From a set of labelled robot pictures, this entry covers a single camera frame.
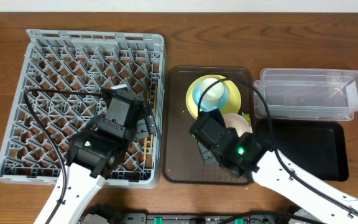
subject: green led indicator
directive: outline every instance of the green led indicator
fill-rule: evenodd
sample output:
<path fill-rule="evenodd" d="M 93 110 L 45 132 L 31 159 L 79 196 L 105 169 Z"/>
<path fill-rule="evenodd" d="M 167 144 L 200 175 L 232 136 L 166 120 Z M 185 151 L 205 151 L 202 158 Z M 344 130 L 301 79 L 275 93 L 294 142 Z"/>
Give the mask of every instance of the green led indicator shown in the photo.
<path fill-rule="evenodd" d="M 238 152 L 238 154 L 243 155 L 243 153 L 245 153 L 246 151 L 244 150 L 243 147 L 240 147 L 237 149 L 237 152 Z"/>

